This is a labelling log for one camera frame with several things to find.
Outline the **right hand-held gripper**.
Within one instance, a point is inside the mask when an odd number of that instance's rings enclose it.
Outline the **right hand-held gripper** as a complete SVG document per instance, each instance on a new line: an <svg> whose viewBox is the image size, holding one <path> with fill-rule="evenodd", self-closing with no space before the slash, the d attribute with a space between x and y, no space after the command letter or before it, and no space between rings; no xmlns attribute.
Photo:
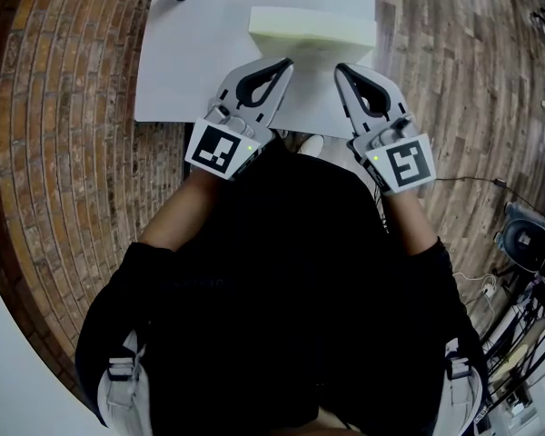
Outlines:
<svg viewBox="0 0 545 436"><path fill-rule="evenodd" d="M396 83L359 64L337 64L334 81L356 134L348 147L382 193L436 179L429 137L405 115L409 108ZM369 124L380 125L370 130Z"/></svg>

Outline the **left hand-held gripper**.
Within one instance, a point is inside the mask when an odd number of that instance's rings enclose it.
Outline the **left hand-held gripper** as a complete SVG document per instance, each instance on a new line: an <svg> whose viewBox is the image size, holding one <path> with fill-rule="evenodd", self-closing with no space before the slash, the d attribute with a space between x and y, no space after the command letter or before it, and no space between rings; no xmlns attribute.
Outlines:
<svg viewBox="0 0 545 436"><path fill-rule="evenodd" d="M184 160L227 181L235 180L273 140L272 122L291 82L288 58L261 58L233 69L223 80L220 101L198 118ZM233 115L224 105L257 107L256 123Z"/></svg>

